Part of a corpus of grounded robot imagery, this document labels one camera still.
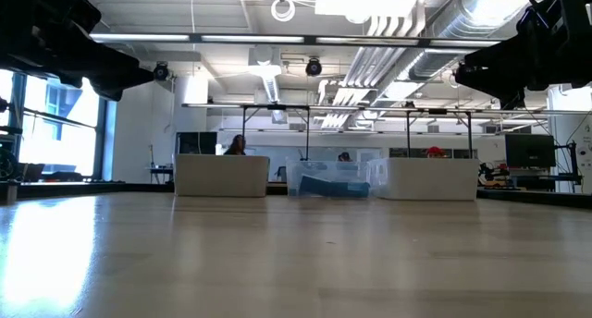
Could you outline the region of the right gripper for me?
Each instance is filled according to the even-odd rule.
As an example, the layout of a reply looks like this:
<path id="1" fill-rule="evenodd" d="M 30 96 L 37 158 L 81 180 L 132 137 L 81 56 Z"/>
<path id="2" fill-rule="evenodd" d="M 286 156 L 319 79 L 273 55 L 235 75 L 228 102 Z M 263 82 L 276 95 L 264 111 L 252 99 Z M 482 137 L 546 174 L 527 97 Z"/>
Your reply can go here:
<path id="1" fill-rule="evenodd" d="M 465 55 L 455 70 L 456 82 L 489 94 L 486 83 L 480 78 L 491 73 L 492 94 L 500 100 L 500 108 L 524 108 L 524 88 L 531 68 L 529 47 L 526 36 L 516 35 L 493 45 L 489 55 Z"/>

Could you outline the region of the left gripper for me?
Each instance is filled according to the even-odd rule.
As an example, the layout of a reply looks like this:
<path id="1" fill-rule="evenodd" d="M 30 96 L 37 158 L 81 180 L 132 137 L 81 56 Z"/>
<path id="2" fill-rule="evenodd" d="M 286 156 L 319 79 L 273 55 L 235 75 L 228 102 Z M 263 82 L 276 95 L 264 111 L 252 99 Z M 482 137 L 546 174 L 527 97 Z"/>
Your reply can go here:
<path id="1" fill-rule="evenodd" d="M 45 69 L 73 86 L 81 85 L 86 78 L 97 94 L 110 101 L 120 101 L 124 90 L 152 82 L 154 75 L 152 70 L 139 65 L 125 66 L 123 53 L 99 43 L 53 49 Z"/>

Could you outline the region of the dark blue rectangular block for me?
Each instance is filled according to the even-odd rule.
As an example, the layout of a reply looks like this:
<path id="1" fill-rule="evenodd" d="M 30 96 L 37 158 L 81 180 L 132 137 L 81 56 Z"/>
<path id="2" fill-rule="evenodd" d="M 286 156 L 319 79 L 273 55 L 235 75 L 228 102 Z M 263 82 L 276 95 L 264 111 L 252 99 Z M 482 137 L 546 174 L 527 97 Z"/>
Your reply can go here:
<path id="1" fill-rule="evenodd" d="M 348 182 L 344 195 L 348 198 L 367 198 L 371 186 L 368 182 Z"/>
<path id="2" fill-rule="evenodd" d="M 317 195 L 323 197 L 343 197 L 347 193 L 344 183 L 329 181 L 318 177 L 303 175 L 300 181 L 300 195 Z"/>

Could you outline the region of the black computer monitor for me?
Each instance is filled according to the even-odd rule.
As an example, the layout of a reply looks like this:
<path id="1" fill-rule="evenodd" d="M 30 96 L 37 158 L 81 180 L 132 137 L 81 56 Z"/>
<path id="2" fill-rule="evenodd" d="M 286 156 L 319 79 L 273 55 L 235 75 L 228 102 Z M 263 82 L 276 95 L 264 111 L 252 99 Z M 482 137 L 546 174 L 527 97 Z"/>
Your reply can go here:
<path id="1" fill-rule="evenodd" d="M 550 135 L 506 134 L 506 164 L 509 167 L 553 167 L 555 141 Z"/>
<path id="2" fill-rule="evenodd" d="M 216 154 L 216 132 L 179 132 L 176 153 Z"/>

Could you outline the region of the white plastic bin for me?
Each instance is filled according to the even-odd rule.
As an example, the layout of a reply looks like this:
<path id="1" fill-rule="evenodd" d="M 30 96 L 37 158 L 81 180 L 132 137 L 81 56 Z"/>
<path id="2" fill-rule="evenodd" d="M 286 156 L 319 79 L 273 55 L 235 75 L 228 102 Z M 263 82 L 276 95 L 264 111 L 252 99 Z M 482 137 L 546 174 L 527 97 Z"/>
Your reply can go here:
<path id="1" fill-rule="evenodd" d="M 372 194 L 394 201 L 474 201 L 475 159 L 384 158 L 368 162 Z"/>
<path id="2" fill-rule="evenodd" d="M 178 154 L 175 194 L 183 197 L 262 198 L 269 158 L 250 155 Z"/>

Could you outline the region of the clear plastic bin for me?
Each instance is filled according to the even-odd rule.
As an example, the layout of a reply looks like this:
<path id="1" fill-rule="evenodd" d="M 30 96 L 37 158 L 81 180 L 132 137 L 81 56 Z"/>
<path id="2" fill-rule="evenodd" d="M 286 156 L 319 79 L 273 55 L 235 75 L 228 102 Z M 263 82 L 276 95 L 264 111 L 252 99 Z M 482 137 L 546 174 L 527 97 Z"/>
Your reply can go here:
<path id="1" fill-rule="evenodd" d="M 370 171 L 368 163 L 340 162 L 340 161 L 290 161 L 286 164 L 287 186 L 289 196 L 316 196 L 300 195 L 299 186 L 303 175 L 318 177 L 329 181 L 344 183 L 368 182 L 370 184 Z M 365 199 L 365 198 L 344 198 L 344 199 Z"/>

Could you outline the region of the black rig frame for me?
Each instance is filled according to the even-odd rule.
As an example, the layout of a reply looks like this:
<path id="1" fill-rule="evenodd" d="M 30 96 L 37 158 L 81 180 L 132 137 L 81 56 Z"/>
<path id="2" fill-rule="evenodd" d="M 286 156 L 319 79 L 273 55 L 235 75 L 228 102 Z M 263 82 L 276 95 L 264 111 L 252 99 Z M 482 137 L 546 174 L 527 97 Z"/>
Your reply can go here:
<path id="1" fill-rule="evenodd" d="M 254 109 L 254 114 L 260 110 L 265 109 L 269 111 L 288 111 L 293 110 L 297 115 L 299 114 L 300 110 L 306 112 L 306 117 L 302 117 L 302 121 L 305 123 L 306 126 L 306 138 L 305 138 L 305 156 L 304 159 L 308 161 L 309 157 L 309 148 L 310 148 L 310 121 L 311 121 L 311 106 L 310 105 L 297 105 L 297 104 L 240 104 L 239 108 L 242 110 L 242 118 L 241 118 L 241 135 L 246 137 L 246 124 L 249 121 L 247 117 L 247 111 L 250 108 Z"/>
<path id="2" fill-rule="evenodd" d="M 467 140 L 468 140 L 468 150 L 469 150 L 469 157 L 473 158 L 473 115 L 472 112 L 469 110 L 462 110 L 460 108 L 455 109 L 445 109 L 445 108 L 405 108 L 405 132 L 406 132 L 406 147 L 407 147 L 407 157 L 411 156 L 411 113 L 417 113 L 420 115 L 427 114 L 430 116 L 440 116 L 443 117 L 445 115 L 453 115 L 458 120 L 460 120 L 467 128 Z"/>

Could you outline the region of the silver ventilation duct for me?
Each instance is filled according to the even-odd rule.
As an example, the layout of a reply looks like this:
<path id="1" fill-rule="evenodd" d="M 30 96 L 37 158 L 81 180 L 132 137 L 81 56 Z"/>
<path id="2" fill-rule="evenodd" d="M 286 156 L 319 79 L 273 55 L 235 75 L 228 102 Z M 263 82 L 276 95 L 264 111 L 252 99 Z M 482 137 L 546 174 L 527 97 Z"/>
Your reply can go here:
<path id="1" fill-rule="evenodd" d="M 452 0 L 427 28 L 430 38 L 489 38 L 511 21 L 528 0 Z M 410 80 L 430 80 L 453 62 L 457 54 L 424 50 L 408 67 Z"/>

